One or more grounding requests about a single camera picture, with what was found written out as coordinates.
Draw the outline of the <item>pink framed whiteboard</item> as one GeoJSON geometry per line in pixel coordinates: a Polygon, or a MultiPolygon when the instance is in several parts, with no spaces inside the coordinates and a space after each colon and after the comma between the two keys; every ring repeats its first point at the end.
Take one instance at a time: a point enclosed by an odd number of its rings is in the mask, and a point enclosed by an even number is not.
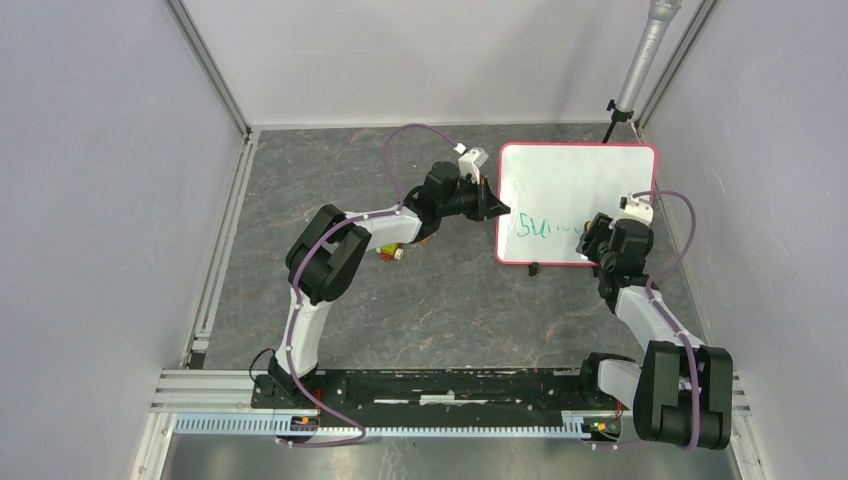
{"type": "Polygon", "coordinates": [[[613,216],[622,197],[653,188],[647,144],[510,142],[498,159],[495,258],[507,265],[589,266],[577,252],[586,222],[613,216]]]}

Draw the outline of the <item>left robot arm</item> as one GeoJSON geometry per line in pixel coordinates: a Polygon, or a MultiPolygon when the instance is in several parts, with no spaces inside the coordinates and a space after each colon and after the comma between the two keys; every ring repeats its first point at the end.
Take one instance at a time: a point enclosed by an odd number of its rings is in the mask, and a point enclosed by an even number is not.
{"type": "Polygon", "coordinates": [[[345,212],[333,204],[321,207],[286,256],[290,310],[283,341],[268,368],[278,397],[295,408],[312,399],[314,381],[308,374],[318,363],[329,310],[352,284],[368,251],[418,243],[434,234],[446,217],[483,222],[510,211],[484,176],[444,161],[435,163],[422,184],[387,209],[345,212]]]}

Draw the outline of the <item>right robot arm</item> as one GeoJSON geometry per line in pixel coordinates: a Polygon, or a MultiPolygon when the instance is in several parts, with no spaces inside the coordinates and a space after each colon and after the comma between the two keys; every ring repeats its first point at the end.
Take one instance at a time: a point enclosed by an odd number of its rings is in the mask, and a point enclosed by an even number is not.
{"type": "Polygon", "coordinates": [[[602,408],[614,398],[631,410],[643,441],[723,450],[730,443],[733,360],[686,330],[645,273],[651,227],[598,213],[584,224],[576,251],[593,265],[598,294],[643,349],[642,361],[593,353],[577,382],[580,400],[602,408]]]}

